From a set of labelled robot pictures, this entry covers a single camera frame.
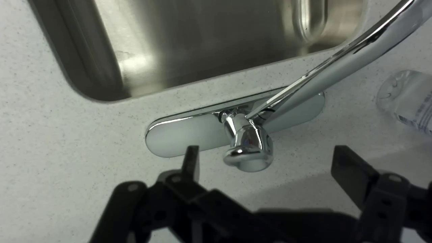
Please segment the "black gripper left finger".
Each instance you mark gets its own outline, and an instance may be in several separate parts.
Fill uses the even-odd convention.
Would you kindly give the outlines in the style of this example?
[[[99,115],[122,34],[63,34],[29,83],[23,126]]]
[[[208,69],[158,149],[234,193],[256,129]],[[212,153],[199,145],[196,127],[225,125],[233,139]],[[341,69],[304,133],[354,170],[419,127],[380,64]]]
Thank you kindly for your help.
[[[190,146],[183,166],[164,172],[153,187],[117,185],[90,243],[150,243],[168,228],[181,243],[252,243],[250,214],[219,191],[198,183],[200,152]]]

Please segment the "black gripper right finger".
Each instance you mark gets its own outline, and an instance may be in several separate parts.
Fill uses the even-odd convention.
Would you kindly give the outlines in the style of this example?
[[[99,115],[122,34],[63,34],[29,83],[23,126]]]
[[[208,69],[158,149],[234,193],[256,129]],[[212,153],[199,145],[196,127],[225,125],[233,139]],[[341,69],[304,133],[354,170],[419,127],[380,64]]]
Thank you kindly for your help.
[[[353,243],[401,243],[406,228],[432,243],[432,184],[379,172],[349,146],[334,149],[331,176],[361,211]]]

